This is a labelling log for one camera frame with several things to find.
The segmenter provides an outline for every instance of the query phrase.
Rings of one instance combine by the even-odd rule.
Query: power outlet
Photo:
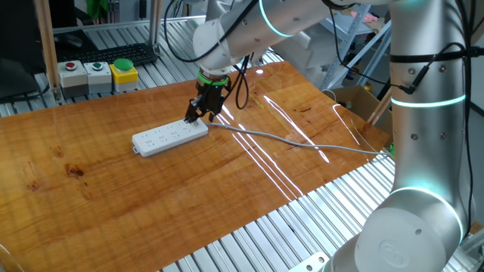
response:
[[[133,135],[133,150],[143,157],[149,157],[201,138],[207,135],[208,131],[200,119],[189,124],[183,120],[176,121]]]

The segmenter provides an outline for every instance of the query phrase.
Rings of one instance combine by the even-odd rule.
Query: wood grain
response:
[[[301,143],[386,142],[288,63],[260,69],[247,73],[249,106],[232,96],[217,122]],[[0,119],[0,244],[25,271],[151,272],[371,159],[223,128],[132,152],[133,134],[181,119],[194,95],[184,82]]]

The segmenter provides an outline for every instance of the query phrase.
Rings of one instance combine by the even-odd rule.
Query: cardboard box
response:
[[[359,85],[348,88],[339,88],[332,91],[336,95],[338,103],[346,104],[346,108],[348,108],[348,110],[351,110],[354,114],[360,116],[365,121],[368,121],[371,114],[379,104],[379,100],[375,96]],[[331,93],[325,92],[325,94],[333,99],[333,95]],[[389,147],[393,142],[393,123],[391,111],[387,110],[382,115],[381,120],[377,123],[377,128],[386,132],[390,136],[385,144],[385,147]]]

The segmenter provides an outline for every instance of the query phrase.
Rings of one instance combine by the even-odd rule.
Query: teal light ring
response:
[[[445,207],[447,207],[447,209],[449,211],[451,211],[451,213],[455,216],[455,219],[457,219],[457,222],[459,223],[459,228],[461,229],[461,240],[459,241],[459,243],[462,242],[462,239],[464,238],[464,227],[462,226],[462,222],[461,222],[461,219],[459,218],[459,215],[457,214],[457,212],[454,210],[454,208],[452,208],[452,206],[450,204],[448,204],[447,201],[445,201],[445,199],[443,199],[441,196],[439,196],[438,194],[434,193],[434,192],[431,192],[427,189],[423,189],[423,188],[419,188],[419,187],[406,187],[406,188],[401,188],[401,189],[398,189],[398,190],[394,190],[391,194],[393,195],[394,193],[396,192],[401,192],[403,190],[415,190],[415,191],[419,191],[419,192],[422,192],[422,193],[426,193],[430,196],[433,196],[435,197],[436,199],[438,199],[440,202],[444,203]]]
[[[397,106],[402,106],[402,107],[415,107],[415,108],[431,108],[431,107],[443,107],[443,106],[449,106],[452,104],[459,103],[461,101],[464,101],[466,99],[466,95],[464,94],[461,97],[457,97],[451,100],[446,100],[446,101],[440,101],[440,102],[432,102],[432,103],[409,103],[409,102],[401,102],[398,100],[395,100],[392,98],[392,103],[397,105]]]
[[[280,32],[279,30],[275,29],[274,26],[272,26],[272,23],[269,21],[269,19],[267,18],[267,15],[265,14],[263,2],[264,2],[264,0],[259,0],[260,13],[262,13],[262,16],[264,17],[264,20],[267,23],[267,25],[269,26],[269,28],[272,29],[272,31],[274,31],[274,33],[278,34],[279,36],[283,36],[283,37],[286,37],[286,38],[292,37],[293,35],[284,34],[284,33]]]

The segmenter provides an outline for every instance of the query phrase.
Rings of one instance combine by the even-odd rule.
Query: gray cable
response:
[[[348,150],[348,151],[358,152],[358,153],[363,153],[363,154],[368,154],[368,155],[388,156],[387,153],[383,153],[383,152],[372,152],[372,151],[357,150],[357,149],[354,149],[354,148],[340,147],[340,146],[335,146],[335,145],[326,145],[326,144],[315,144],[315,145],[312,145],[312,144],[300,144],[300,143],[296,143],[296,142],[293,142],[293,141],[286,140],[284,138],[281,138],[281,137],[276,136],[276,135],[273,135],[273,134],[269,134],[269,133],[265,133],[265,132],[258,132],[258,131],[247,131],[247,130],[243,130],[243,129],[239,129],[239,128],[234,128],[234,127],[232,127],[230,125],[223,125],[223,124],[218,124],[218,123],[205,123],[205,125],[207,125],[207,126],[213,126],[213,127],[226,128],[226,129],[230,129],[232,131],[237,131],[237,132],[245,133],[245,134],[253,134],[253,135],[257,135],[257,136],[263,136],[263,137],[267,137],[267,138],[272,138],[272,139],[275,139],[275,140],[284,142],[286,144],[290,144],[290,145],[295,146],[295,147],[306,147],[306,148],[315,148],[315,147],[318,147],[318,148],[334,148],[334,149]]]

